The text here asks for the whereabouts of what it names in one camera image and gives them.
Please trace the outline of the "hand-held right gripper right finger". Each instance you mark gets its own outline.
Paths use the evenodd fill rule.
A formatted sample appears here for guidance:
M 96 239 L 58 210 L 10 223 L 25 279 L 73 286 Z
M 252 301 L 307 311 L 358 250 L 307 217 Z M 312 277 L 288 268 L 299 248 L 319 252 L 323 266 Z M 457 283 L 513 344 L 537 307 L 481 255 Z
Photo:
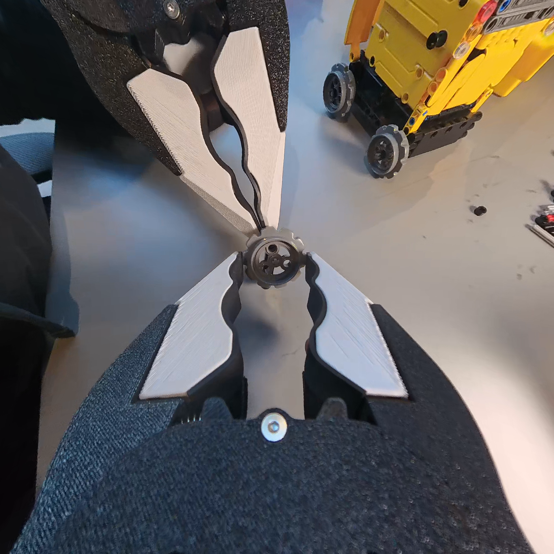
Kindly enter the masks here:
M 306 258 L 313 327 L 304 372 L 304 408 L 331 397 L 347 409 L 370 399 L 408 399 L 408 391 L 372 311 L 371 301 L 314 252 Z

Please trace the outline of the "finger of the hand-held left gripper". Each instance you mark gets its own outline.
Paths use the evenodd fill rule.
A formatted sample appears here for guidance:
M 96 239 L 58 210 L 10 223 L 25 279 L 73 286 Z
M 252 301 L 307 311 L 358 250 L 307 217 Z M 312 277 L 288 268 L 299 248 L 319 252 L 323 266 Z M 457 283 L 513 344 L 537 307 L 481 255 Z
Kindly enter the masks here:
M 278 228 L 285 132 L 276 118 L 259 29 L 223 37 L 212 63 L 219 100 L 242 141 L 242 166 L 254 189 L 254 211 L 262 228 Z
M 190 86 L 157 70 L 129 80 L 128 90 L 181 171 L 181 179 L 242 233 L 256 233 L 237 180 L 209 141 L 207 116 Z

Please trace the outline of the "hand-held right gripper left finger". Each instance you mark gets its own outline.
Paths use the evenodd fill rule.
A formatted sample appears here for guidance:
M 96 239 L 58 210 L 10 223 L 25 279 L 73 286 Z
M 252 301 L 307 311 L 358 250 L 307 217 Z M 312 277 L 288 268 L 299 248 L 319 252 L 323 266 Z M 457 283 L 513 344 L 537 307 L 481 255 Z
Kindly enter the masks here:
M 232 253 L 177 301 L 146 376 L 141 400 L 184 398 L 201 409 L 210 397 L 246 409 L 247 381 L 234 322 L 241 309 L 243 256 Z

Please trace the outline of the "small grey toy wheel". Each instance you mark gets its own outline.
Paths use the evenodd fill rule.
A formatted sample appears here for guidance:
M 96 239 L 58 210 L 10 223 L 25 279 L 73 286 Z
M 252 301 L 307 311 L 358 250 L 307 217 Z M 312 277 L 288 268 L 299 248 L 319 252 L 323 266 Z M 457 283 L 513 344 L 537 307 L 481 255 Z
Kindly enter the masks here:
M 289 229 L 264 228 L 246 242 L 243 263 L 246 275 L 260 287 L 283 287 L 305 265 L 304 244 Z

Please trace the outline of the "person's left forearm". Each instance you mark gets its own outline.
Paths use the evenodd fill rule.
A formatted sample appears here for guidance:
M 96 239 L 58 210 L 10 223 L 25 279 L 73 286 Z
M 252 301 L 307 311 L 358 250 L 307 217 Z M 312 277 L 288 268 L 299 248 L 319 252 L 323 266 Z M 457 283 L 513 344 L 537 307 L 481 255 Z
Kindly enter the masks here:
M 40 1 L 1 1 L 1 125 L 103 112 Z

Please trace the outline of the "grey desk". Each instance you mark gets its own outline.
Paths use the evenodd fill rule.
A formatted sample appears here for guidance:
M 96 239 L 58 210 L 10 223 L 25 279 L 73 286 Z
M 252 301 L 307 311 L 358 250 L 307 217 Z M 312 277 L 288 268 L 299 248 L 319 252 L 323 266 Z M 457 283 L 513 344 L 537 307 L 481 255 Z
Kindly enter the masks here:
M 553 185 L 553 60 L 491 97 L 466 138 L 373 179 L 368 136 L 330 120 L 351 1 L 287 1 L 291 70 L 280 224 L 381 304 L 453 382 L 520 526 L 553 553 L 553 248 L 527 229 Z M 48 316 L 78 330 L 45 371 L 37 485 L 128 344 L 238 233 L 133 139 L 57 121 Z M 477 217 L 473 208 L 488 212 Z

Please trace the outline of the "grey-blue office chair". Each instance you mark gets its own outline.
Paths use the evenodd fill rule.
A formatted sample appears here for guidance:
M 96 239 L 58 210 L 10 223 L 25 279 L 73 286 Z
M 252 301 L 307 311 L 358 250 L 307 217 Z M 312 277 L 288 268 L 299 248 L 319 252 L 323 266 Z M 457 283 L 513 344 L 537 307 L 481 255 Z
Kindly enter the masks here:
M 37 184 L 52 179 L 54 133 L 7 135 L 1 137 L 1 145 Z

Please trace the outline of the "yellow toy brick vehicle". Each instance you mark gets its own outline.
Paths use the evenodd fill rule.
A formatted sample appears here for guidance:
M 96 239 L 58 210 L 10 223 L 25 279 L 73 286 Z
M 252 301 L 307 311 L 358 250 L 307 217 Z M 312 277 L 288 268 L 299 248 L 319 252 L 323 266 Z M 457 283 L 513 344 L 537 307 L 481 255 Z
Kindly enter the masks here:
M 553 56 L 553 1 L 355 1 L 323 84 L 329 116 L 366 129 L 370 173 L 465 137 L 492 95 L 507 96 Z

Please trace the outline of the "pile of small brick pieces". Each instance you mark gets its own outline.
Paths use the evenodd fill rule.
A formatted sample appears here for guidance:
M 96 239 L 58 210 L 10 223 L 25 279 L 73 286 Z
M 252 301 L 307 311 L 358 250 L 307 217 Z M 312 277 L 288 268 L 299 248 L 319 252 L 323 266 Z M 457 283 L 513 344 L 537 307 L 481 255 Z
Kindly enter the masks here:
M 548 194 L 549 203 L 539 206 L 537 214 L 532 217 L 532 223 L 528 224 L 527 228 L 553 247 L 553 185 L 543 179 L 540 182 Z

